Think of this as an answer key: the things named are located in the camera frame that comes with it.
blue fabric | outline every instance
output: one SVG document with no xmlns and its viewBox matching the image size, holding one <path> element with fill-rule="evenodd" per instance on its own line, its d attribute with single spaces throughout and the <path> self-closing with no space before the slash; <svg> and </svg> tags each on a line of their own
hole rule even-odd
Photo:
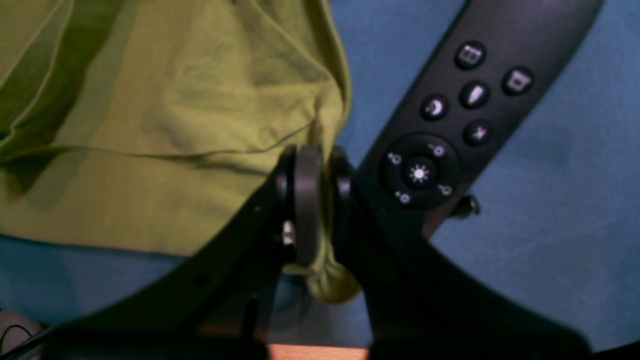
<svg viewBox="0 0 640 360">
<path fill-rule="evenodd" d="M 354 103 L 340 144 L 364 157 L 462 0 L 335 0 Z M 480 177 L 483 213 L 434 244 L 499 293 L 580 329 L 595 349 L 640 338 L 640 2 L 607 1 L 580 51 Z M 59 323 L 135 292 L 179 258 L 0 240 L 0 307 Z M 271 341 L 367 346 L 362 298 L 278 294 Z"/>
</svg>

remote control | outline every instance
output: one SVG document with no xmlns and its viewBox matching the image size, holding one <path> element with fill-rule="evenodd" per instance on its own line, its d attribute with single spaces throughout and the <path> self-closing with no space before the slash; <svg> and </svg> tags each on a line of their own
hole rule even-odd
<svg viewBox="0 0 640 360">
<path fill-rule="evenodd" d="M 358 169 L 429 238 L 544 96 L 602 0 L 473 0 Z"/>
</svg>

directional pad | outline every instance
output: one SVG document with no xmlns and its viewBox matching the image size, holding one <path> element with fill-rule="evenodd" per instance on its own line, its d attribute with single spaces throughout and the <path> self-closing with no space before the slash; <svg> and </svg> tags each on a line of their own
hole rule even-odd
<svg viewBox="0 0 640 360">
<path fill-rule="evenodd" d="M 387 149 L 380 179 L 403 208 L 429 209 L 453 196 L 460 171 L 458 157 L 448 142 L 419 133 L 400 138 Z"/>
</svg>

icon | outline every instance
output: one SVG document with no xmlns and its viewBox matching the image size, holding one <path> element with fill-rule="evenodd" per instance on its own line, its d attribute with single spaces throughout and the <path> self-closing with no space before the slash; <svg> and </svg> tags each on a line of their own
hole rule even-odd
<svg viewBox="0 0 640 360">
<path fill-rule="evenodd" d="M 475 65 L 482 58 L 482 50 L 473 47 L 472 45 L 465 45 L 460 51 L 458 58 L 469 65 Z"/>
<path fill-rule="evenodd" d="M 409 169 L 409 177 L 413 179 L 413 182 L 422 184 L 423 181 L 429 180 L 429 170 L 427 170 L 426 165 L 418 165 L 416 164 L 414 167 Z"/>
<path fill-rule="evenodd" d="M 444 155 L 444 148 L 442 146 L 435 146 L 433 144 L 429 144 L 429 149 L 433 150 L 433 154 L 439 158 Z"/>
<path fill-rule="evenodd" d="M 531 78 L 522 71 L 514 70 L 511 72 L 511 78 L 507 81 L 507 86 L 515 92 L 524 91 L 527 85 L 531 83 Z"/>
<path fill-rule="evenodd" d="M 483 127 L 478 126 L 478 128 L 476 129 L 475 133 L 472 135 L 476 140 L 480 141 L 484 138 L 484 136 L 486 135 L 486 129 Z"/>
<path fill-rule="evenodd" d="M 438 117 L 444 111 L 444 104 L 442 104 L 442 101 L 438 99 L 433 99 L 429 102 L 429 106 L 427 106 L 424 111 L 432 117 Z"/>
<path fill-rule="evenodd" d="M 396 197 L 400 199 L 400 202 L 403 204 L 408 204 L 411 201 L 411 197 L 406 193 L 396 192 Z"/>
<path fill-rule="evenodd" d="M 473 90 L 471 90 L 471 94 L 469 94 L 469 100 L 467 103 L 469 105 L 475 104 L 478 100 L 482 99 L 482 95 L 484 95 L 484 88 L 480 85 L 476 85 Z"/>
<path fill-rule="evenodd" d="M 394 154 L 393 152 L 390 152 L 387 157 L 389 158 L 389 160 L 391 160 L 391 162 L 394 165 L 398 165 L 402 162 L 402 156 L 398 155 L 398 154 Z"/>
<path fill-rule="evenodd" d="M 453 192 L 451 186 L 438 185 L 438 187 L 440 188 L 440 192 L 442 192 L 442 195 L 449 196 Z"/>
</svg>

sun icon button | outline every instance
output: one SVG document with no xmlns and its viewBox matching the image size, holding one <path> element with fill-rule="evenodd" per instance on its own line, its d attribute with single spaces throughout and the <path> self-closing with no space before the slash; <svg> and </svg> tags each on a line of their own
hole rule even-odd
<svg viewBox="0 0 640 360">
<path fill-rule="evenodd" d="M 438 168 L 425 156 L 414 156 L 404 166 L 403 180 L 410 188 L 422 190 L 433 185 Z"/>
</svg>

